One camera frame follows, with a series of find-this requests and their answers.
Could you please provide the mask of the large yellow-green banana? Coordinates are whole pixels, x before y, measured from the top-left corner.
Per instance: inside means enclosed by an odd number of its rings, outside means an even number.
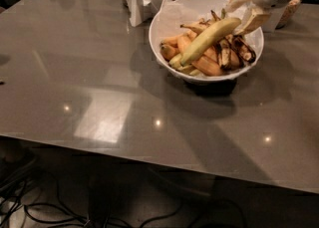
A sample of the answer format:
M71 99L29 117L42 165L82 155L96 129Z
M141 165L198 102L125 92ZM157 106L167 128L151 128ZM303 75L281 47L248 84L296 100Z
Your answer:
M180 63L189 65L198 60L204 52L225 36L231 34L241 24L239 18L225 18L215 22L200 33L184 50Z

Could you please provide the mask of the white bowl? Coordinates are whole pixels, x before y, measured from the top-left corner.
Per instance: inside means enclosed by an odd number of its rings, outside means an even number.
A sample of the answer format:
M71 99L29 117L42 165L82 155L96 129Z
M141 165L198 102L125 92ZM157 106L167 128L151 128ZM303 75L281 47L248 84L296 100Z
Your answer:
M159 65L176 78L206 85L235 80L256 66L264 48L261 29L237 33L243 9L226 13L227 0L162 0L150 29Z

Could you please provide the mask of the wicker basket right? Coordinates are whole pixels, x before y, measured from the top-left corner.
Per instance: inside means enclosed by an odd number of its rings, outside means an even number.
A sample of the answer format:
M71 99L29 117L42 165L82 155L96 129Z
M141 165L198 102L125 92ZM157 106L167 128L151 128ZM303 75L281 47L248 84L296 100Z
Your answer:
M299 6L301 5L302 0L291 0L288 5L286 6L284 13L282 14L276 28L280 29L284 27L292 16L295 14Z

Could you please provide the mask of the small orange banana left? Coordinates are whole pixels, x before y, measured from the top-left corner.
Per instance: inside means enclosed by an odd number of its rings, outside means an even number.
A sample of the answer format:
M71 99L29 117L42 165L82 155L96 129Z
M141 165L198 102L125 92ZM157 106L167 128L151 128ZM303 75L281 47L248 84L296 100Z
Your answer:
M171 45L168 44L163 44L159 47L159 51L161 53L161 55L167 60L169 61L170 59L172 59L175 55L177 55L179 53L179 49L176 47L173 47Z

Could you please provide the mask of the white paper liner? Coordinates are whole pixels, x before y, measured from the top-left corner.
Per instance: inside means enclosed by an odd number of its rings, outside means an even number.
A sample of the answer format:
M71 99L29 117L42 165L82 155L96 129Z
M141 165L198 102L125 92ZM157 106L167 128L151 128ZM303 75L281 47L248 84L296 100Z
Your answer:
M246 43L255 52L255 60L242 69L227 73L225 76L209 77L203 73L197 76L189 76L180 73L173 69L160 53L160 41L165 37L182 34L183 29L180 27L182 23L190 23L200 18L207 19L210 9L220 14L221 9L226 6L227 2L228 0L162 0L161 8L154 16L149 28L150 45L157 62L175 77L198 85L234 80L251 70L258 63L264 48L264 36L261 28L257 28L244 37Z

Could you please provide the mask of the blackened ripe banana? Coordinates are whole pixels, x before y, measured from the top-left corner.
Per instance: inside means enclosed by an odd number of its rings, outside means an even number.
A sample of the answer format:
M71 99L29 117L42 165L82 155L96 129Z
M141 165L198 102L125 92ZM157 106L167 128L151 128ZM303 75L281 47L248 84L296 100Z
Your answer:
M243 61L252 64L256 60L254 50L244 41L241 36L234 36L231 43L232 49Z

